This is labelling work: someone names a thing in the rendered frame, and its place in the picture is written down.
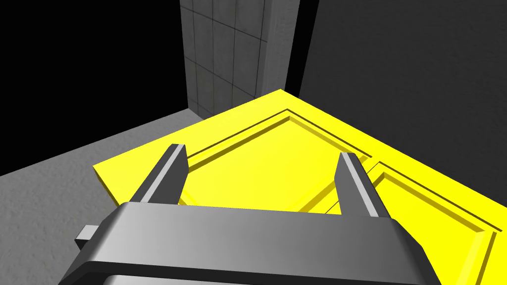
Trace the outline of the yellow panelled door leaf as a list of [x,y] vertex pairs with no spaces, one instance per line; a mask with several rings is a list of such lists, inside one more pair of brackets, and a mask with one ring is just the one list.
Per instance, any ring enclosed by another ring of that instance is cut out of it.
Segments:
[[115,204],[171,144],[188,156],[181,205],[335,215],[339,154],[354,152],[442,285],[507,285],[506,207],[282,90],[94,165]]

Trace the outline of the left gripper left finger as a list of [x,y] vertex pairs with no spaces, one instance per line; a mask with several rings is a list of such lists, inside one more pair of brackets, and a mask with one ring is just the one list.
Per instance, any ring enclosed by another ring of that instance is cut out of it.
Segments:
[[176,205],[188,174],[185,145],[171,144],[130,201]]

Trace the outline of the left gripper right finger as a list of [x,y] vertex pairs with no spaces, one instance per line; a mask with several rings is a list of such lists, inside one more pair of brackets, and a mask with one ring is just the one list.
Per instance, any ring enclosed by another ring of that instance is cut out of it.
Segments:
[[390,217],[354,152],[340,152],[334,182],[342,215]]

